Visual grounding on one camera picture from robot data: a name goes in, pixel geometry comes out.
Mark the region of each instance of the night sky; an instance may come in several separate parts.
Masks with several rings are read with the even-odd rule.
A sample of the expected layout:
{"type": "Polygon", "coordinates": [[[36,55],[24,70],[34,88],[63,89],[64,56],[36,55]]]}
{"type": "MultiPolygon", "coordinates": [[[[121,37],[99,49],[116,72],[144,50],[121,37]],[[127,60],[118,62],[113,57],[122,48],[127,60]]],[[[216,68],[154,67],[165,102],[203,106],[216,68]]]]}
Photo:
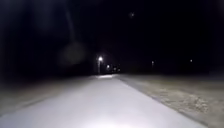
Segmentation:
{"type": "Polygon", "coordinates": [[[6,77],[96,74],[99,55],[103,67],[124,73],[209,74],[224,66],[220,1],[1,2],[6,77]]]}

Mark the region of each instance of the dirt shoulder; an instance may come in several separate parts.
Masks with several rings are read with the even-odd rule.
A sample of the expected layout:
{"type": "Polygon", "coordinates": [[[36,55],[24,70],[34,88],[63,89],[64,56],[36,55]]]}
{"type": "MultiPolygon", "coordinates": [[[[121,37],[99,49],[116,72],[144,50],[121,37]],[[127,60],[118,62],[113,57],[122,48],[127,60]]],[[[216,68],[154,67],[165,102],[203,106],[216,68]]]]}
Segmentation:
{"type": "Polygon", "coordinates": [[[121,80],[209,128],[224,127],[224,82],[158,76],[121,80]]]}

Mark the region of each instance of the illuminated road surface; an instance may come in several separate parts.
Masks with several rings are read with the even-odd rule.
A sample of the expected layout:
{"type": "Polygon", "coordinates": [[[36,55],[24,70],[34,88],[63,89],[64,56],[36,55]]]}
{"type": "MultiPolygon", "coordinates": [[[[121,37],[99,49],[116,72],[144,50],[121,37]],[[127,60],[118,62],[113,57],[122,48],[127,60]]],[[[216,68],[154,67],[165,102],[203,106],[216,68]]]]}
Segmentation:
{"type": "Polygon", "coordinates": [[[115,78],[80,88],[0,118],[0,128],[205,128],[115,78]]]}

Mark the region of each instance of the street light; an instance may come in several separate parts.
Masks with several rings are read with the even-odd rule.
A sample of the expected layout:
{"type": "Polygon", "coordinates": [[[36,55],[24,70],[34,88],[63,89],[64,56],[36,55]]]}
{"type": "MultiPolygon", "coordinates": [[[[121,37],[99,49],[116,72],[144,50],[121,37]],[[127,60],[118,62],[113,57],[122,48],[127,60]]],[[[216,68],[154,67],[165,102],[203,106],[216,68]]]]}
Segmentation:
{"type": "Polygon", "coordinates": [[[107,69],[109,69],[110,68],[110,65],[107,65],[107,69]]]}
{"type": "Polygon", "coordinates": [[[98,74],[100,74],[100,62],[103,62],[102,56],[99,56],[99,58],[98,58],[98,74]]]}

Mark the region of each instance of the road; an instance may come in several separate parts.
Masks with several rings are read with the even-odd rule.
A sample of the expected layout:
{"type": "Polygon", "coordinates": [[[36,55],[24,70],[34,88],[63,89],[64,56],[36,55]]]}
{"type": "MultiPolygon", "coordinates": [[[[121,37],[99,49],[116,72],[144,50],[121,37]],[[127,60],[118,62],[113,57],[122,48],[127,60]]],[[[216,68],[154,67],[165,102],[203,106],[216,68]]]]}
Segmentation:
{"type": "Polygon", "coordinates": [[[0,118],[0,128],[206,128],[112,76],[0,118]]]}

